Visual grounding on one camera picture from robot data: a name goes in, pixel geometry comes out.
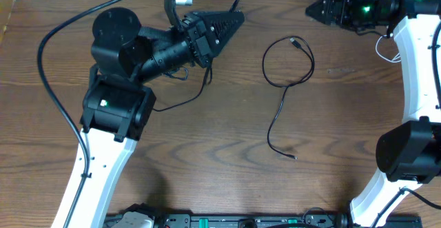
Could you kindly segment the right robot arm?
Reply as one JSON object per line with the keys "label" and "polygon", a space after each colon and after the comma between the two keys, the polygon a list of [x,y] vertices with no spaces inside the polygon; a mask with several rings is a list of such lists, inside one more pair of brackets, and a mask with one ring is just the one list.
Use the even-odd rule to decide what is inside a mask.
{"label": "right robot arm", "polygon": [[440,175],[440,0],[317,0],[305,13],[358,34],[384,26],[402,68],[402,124],[378,139],[376,171],[334,227],[415,225],[391,212]]}

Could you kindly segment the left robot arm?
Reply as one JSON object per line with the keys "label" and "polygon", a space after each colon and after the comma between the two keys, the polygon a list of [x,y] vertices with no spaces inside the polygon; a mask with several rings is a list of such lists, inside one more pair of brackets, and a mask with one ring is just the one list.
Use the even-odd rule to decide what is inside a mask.
{"label": "left robot arm", "polygon": [[104,223],[119,176],[156,102],[146,83],[185,64],[210,70],[244,20],[240,11],[190,12],[180,28],[157,30],[142,26],[127,8],[110,8],[95,19],[82,143],[54,227]]}

